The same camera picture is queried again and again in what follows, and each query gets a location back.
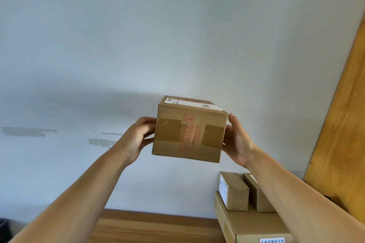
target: hand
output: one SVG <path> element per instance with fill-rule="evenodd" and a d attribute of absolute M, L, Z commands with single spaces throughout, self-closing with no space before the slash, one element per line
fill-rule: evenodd
<path fill-rule="evenodd" d="M 259 148 L 253 143 L 234 114 L 230 114 L 228 120 L 232 125 L 226 126 L 222 149 L 235 163 L 247 168 L 250 155 Z"/>
<path fill-rule="evenodd" d="M 156 121 L 154 117 L 139 118 L 112 147 L 120 151 L 127 166 L 134 163 L 143 147 L 153 142 L 154 138 L 146 137 L 155 133 Z"/>

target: cardboard box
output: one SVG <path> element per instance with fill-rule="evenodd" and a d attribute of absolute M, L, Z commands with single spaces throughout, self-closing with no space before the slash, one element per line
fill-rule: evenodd
<path fill-rule="evenodd" d="M 152 154 L 219 163 L 228 112 L 212 102 L 165 96 Z"/>
<path fill-rule="evenodd" d="M 296 242 L 277 213 L 259 213 L 250 203 L 246 212 L 230 211 L 218 191 L 214 209 L 227 243 Z"/>
<path fill-rule="evenodd" d="M 247 211 L 249 187 L 237 173 L 221 172 L 219 193 L 228 210 Z"/>
<path fill-rule="evenodd" d="M 250 188 L 250 202 L 258 212 L 276 212 L 251 173 L 244 173 L 244 183 Z"/>

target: person's left hand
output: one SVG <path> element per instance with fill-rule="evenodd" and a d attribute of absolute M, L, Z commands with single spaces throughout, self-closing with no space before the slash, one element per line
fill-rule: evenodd
<path fill-rule="evenodd" d="M 154 117 L 139 118 L 112 147 L 118 149 L 127 165 L 134 163 L 143 147 L 153 142 L 154 138 L 146 137 L 155 133 L 156 121 Z"/>

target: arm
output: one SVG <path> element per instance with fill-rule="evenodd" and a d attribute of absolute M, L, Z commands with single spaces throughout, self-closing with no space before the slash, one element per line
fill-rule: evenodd
<path fill-rule="evenodd" d="M 298 242 L 363 242 L 365 226 L 258 148 L 230 114 L 223 150 L 247 168 Z"/>
<path fill-rule="evenodd" d="M 138 158 L 144 146 L 153 142 L 153 138 L 145 137 L 153 134 L 155 127 L 155 118 L 138 119 L 11 243 L 86 242 L 125 167 Z"/>

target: white wall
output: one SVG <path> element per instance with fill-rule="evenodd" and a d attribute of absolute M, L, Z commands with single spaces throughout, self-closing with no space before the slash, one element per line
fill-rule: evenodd
<path fill-rule="evenodd" d="M 0 0 L 0 217 L 28 222 L 164 94 L 207 99 L 305 171 L 365 0 Z M 32 129 L 51 129 L 44 132 Z M 151 155 L 107 208 L 214 218 L 220 164 Z"/>

